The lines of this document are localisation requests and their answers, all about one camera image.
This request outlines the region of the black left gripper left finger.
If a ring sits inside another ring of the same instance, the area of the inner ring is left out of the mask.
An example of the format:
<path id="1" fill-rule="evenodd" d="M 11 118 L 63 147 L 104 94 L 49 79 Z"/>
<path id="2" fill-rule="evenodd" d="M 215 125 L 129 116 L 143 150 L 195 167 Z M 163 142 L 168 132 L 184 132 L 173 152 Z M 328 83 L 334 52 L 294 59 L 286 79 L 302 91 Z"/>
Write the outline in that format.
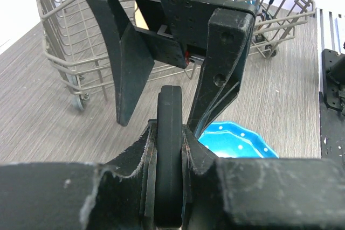
<path id="1" fill-rule="evenodd" d="M 106 164 L 99 185 L 100 229 L 155 229 L 157 122 Z"/>

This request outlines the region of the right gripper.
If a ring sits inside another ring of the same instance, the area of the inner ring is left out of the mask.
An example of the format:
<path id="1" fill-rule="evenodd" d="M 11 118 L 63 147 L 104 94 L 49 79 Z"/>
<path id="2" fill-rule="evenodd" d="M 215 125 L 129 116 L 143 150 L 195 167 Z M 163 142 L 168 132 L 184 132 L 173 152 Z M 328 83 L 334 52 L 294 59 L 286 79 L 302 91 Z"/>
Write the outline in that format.
<path id="1" fill-rule="evenodd" d="M 252 1 L 135 0 L 148 27 L 139 32 L 119 0 L 86 2 L 109 56 L 118 124 L 128 125 L 153 58 L 179 68 L 203 63 L 187 122 L 195 136 L 238 96 L 256 21 Z"/>

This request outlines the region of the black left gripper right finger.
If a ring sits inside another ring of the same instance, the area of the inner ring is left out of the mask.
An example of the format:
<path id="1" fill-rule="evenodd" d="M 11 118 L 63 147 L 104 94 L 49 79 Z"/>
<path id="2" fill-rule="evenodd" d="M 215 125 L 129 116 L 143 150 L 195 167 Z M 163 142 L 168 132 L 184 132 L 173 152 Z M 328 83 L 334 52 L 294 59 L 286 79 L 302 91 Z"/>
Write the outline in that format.
<path id="1" fill-rule="evenodd" d="M 182 229 L 225 228 L 226 213 L 216 158 L 187 126 L 183 126 Z"/>

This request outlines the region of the black phone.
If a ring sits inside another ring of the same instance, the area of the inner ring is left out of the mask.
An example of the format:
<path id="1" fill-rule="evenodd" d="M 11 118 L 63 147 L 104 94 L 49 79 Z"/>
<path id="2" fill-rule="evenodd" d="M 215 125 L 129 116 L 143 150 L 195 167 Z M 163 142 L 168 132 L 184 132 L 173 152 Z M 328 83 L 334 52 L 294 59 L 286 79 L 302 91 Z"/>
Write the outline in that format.
<path id="1" fill-rule="evenodd" d="M 161 229 L 180 228 L 182 224 L 182 142 L 182 90 L 166 85 L 157 102 L 154 219 Z"/>

